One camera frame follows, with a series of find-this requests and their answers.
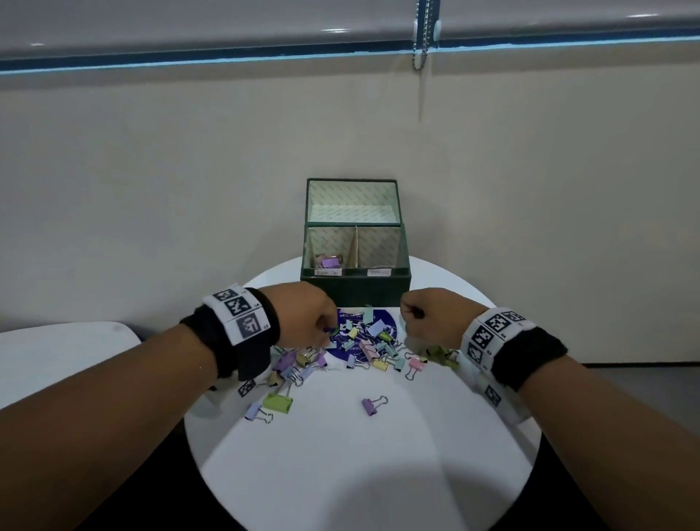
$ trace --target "box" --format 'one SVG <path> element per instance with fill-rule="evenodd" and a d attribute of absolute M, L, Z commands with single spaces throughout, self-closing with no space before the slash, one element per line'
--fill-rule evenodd
<path fill-rule="evenodd" d="M 319 255 L 342 267 L 323 269 Z M 301 280 L 341 308 L 399 306 L 411 267 L 396 180 L 307 180 Z"/>

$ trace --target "forearm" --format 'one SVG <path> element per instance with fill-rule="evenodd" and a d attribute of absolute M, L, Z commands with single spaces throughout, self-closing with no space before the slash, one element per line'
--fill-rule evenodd
<path fill-rule="evenodd" d="M 615 529 L 700 529 L 700 441 L 570 357 L 520 397 L 583 493 Z"/>
<path fill-rule="evenodd" d="M 0 411 L 2 527 L 75 527 L 215 379 L 211 351 L 178 325 Z"/>

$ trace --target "baseboard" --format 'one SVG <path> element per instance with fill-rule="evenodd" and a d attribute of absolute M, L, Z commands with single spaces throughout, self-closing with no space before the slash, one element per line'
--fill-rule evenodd
<path fill-rule="evenodd" d="M 651 361 L 644 363 L 584 363 L 588 368 L 700 367 L 700 361 Z"/>

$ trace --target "black wristband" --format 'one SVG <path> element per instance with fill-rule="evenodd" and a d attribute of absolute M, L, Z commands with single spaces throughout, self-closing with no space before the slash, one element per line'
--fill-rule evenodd
<path fill-rule="evenodd" d="M 270 364 L 270 347 L 279 341 L 279 319 L 270 300 L 254 288 L 246 288 L 258 299 L 267 319 L 269 329 L 252 336 L 238 345 L 231 345 L 216 313 L 206 305 L 199 306 L 192 315 L 180 323 L 189 327 L 216 358 L 217 378 L 230 378 L 238 370 L 240 381 L 252 380 Z"/>
<path fill-rule="evenodd" d="M 559 339 L 538 326 L 507 341 L 494 357 L 491 373 L 497 382 L 517 391 L 542 365 L 567 352 Z"/>

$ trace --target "box lid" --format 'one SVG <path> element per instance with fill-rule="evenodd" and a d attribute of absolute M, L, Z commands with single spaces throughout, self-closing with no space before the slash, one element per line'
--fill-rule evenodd
<path fill-rule="evenodd" d="M 392 179 L 308 179 L 309 225 L 400 225 L 398 185 Z"/>

